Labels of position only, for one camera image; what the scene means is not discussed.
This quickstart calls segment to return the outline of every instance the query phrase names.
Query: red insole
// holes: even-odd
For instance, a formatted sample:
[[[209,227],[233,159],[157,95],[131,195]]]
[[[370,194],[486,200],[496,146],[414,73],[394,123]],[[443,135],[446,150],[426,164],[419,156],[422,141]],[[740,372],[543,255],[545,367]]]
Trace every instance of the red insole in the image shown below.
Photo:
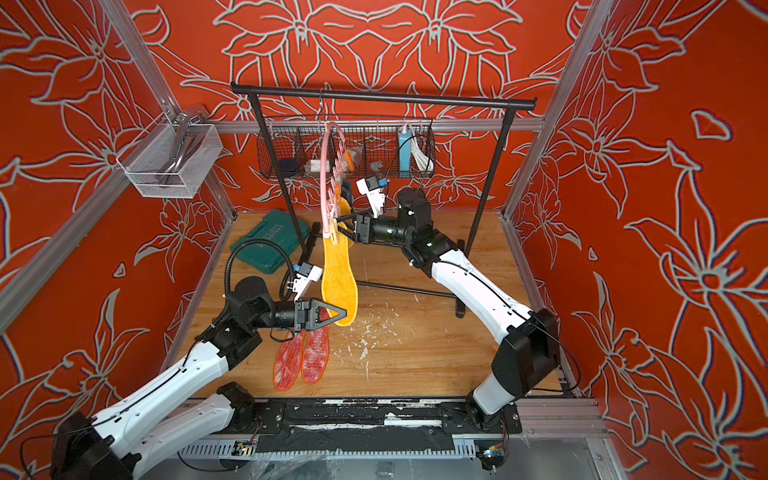
[[[320,380],[323,372],[326,371],[329,355],[328,327],[324,326],[319,330],[309,332],[306,336],[306,347],[304,347],[301,361],[301,378],[304,383],[312,384]]]
[[[275,357],[275,369],[272,380],[275,390],[286,392],[290,390],[301,368],[302,346],[304,344],[304,331],[297,333],[292,340],[280,346]]]

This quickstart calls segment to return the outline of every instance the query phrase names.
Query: rack leg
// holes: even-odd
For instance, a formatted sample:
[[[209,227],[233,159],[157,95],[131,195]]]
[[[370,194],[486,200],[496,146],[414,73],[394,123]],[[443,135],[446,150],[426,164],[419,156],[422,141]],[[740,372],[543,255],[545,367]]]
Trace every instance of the rack leg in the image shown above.
[[[456,243],[458,243],[458,248],[463,252],[465,251],[465,244],[464,240],[459,240]],[[467,313],[467,306],[462,302],[461,300],[456,297],[456,318],[464,318],[464,315]]]
[[[299,257],[299,265],[301,265],[304,262],[309,262],[310,258],[312,257],[312,252],[315,250],[315,243],[317,243],[317,238],[323,236],[323,225],[320,224],[320,222],[315,222],[312,224],[312,230],[310,231],[310,237],[306,239],[306,250],[304,250],[301,253],[301,257]]]
[[[469,229],[469,238],[467,238],[467,247],[464,249],[464,254],[469,258],[469,251],[472,249],[472,244],[475,242],[475,236],[478,234],[478,227],[480,227],[480,218],[482,217],[482,211],[485,209],[485,202],[488,199],[488,195],[491,193],[491,185],[493,185],[493,177],[496,176],[496,169],[498,168],[498,161],[502,158],[504,152],[504,145],[507,143],[507,136],[509,135],[509,127],[512,125],[512,120],[515,119],[515,113],[517,111],[514,108],[507,108],[504,113],[504,120],[502,121],[502,129],[498,132],[498,141],[496,141],[496,150],[493,152],[493,159],[491,160],[491,166],[488,168],[488,176],[485,178],[485,185],[482,188],[482,194],[480,195],[480,202],[478,209],[475,212],[475,219],[472,221],[472,228]]]
[[[301,251],[307,252],[306,242],[304,236],[301,234],[301,227],[299,227],[299,219],[296,218],[296,211],[293,209],[293,202],[291,202],[290,194],[288,193],[288,186],[286,185],[286,179],[283,176],[283,172],[280,170],[280,163],[277,160],[277,154],[275,153],[275,147],[272,145],[272,138],[270,138],[269,130],[266,128],[266,122],[264,120],[264,114],[261,111],[261,103],[259,102],[259,96],[256,94],[248,95],[250,106],[253,109],[253,116],[256,117],[256,122],[259,124],[259,130],[261,131],[261,137],[264,139],[264,145],[266,145],[266,151],[270,154],[272,159],[272,169],[275,170],[277,176],[277,183],[280,184],[280,191],[283,193],[283,199],[286,201],[288,207],[288,214],[290,214],[291,222],[293,223],[293,229],[296,231],[296,237],[299,239],[299,245],[301,245]]]

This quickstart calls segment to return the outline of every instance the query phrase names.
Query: black metal rod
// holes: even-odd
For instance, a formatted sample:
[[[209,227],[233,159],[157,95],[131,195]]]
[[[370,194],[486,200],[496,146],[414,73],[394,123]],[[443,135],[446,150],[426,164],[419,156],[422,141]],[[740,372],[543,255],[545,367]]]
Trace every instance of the black metal rod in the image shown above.
[[[493,177],[496,176],[496,169],[498,168],[498,162],[502,158],[504,152],[504,146],[507,143],[507,136],[509,135],[509,128],[512,125],[512,121],[515,119],[515,107],[510,102],[510,107],[504,113],[504,120],[502,120],[502,129],[498,132],[498,140],[496,141],[496,150],[493,152],[493,158],[491,159],[491,166],[488,167],[488,176],[485,177],[485,185],[482,188],[482,194],[480,195],[480,202],[478,203],[478,209],[475,212],[475,219],[472,221],[472,228],[469,229],[469,238],[467,238],[467,246],[464,249],[464,255],[469,258],[469,251],[472,249],[472,244],[475,242],[475,236],[478,234],[478,227],[480,227],[480,218],[482,212],[485,209],[485,202],[488,199],[488,195],[491,193],[491,185],[493,185]]]
[[[293,209],[293,202],[290,199],[288,193],[288,186],[286,185],[286,179],[283,177],[283,172],[280,170],[280,163],[277,161],[277,154],[275,153],[275,147],[272,145],[272,138],[270,137],[270,131],[266,128],[266,122],[264,120],[264,114],[261,111],[261,103],[259,103],[259,95],[249,94],[248,100],[250,106],[253,109],[253,116],[256,117],[256,122],[259,124],[259,130],[261,131],[261,137],[264,139],[264,145],[266,145],[266,151],[272,158],[272,168],[275,170],[277,176],[277,183],[280,184],[280,191],[283,193],[283,198],[286,201],[288,207],[288,214],[290,214],[291,222],[293,223],[293,229],[296,231],[296,237],[299,239],[299,245],[301,245],[302,253],[307,251],[306,243],[304,242],[304,235],[301,234],[301,227],[299,227],[299,219],[296,218],[296,211]]]
[[[301,253],[299,262],[296,265],[301,265],[302,263],[308,263],[310,261],[310,258],[312,258],[312,252],[315,250],[315,243],[317,243],[317,238],[323,236],[322,232],[323,225],[320,224],[320,222],[315,222],[312,224],[310,237],[306,239],[306,250]]]
[[[533,100],[504,100],[501,98],[440,97],[438,95],[382,94],[374,91],[304,90],[298,88],[256,87],[232,82],[232,92],[241,95],[274,95],[278,97],[330,98],[336,100],[389,101],[405,104],[456,105],[459,107],[506,108],[526,110],[536,108]]]
[[[445,298],[456,298],[456,295],[450,292],[438,292],[436,290],[422,290],[420,288],[411,288],[409,286],[389,285],[388,283],[363,282],[356,281],[360,286],[372,286],[374,288],[386,288],[388,290],[397,290],[399,292],[421,293],[423,295],[443,296]]]

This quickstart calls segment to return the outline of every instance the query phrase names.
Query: black wire basket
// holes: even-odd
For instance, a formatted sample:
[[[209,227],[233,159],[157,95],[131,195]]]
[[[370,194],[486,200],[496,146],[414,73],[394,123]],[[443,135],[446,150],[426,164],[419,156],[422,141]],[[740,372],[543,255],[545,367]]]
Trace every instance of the black wire basket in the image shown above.
[[[284,177],[319,177],[320,149],[325,127],[322,124],[311,127],[267,127],[272,145],[275,148],[280,171]],[[356,159],[354,171],[345,171],[347,178],[429,178],[435,173],[436,153],[435,135],[432,123],[410,124],[410,133],[401,136],[398,125],[374,125],[342,127],[346,147]],[[415,139],[423,156],[419,156],[421,167],[411,151],[411,140]],[[336,145],[340,142],[334,129],[328,143],[330,166],[336,159]],[[257,139],[259,172],[266,178],[275,178],[272,159],[266,150],[263,132]],[[408,168],[400,167],[400,157],[409,158]]]

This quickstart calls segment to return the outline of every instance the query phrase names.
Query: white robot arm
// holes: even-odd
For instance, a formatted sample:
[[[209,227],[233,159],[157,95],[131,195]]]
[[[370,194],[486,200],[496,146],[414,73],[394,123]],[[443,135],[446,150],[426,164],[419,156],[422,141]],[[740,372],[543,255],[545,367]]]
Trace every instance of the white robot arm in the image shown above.
[[[499,344],[492,372],[468,399],[482,424],[559,364],[557,319],[547,310],[532,312],[475,268],[458,245],[433,227],[432,206],[423,190],[400,190],[397,207],[397,217],[357,214],[348,236],[401,248],[412,266],[451,290],[491,332]]]
[[[321,320],[322,308],[339,315]],[[224,428],[238,431],[238,426],[247,429],[253,423],[254,399],[235,382],[198,406],[163,419],[201,387],[245,360],[261,344],[259,328],[315,330],[345,317],[343,308],[315,298],[274,302],[262,278],[241,280],[228,292],[221,314],[183,359],[94,417],[76,413],[61,424],[54,440],[51,477],[139,478],[204,435]]]

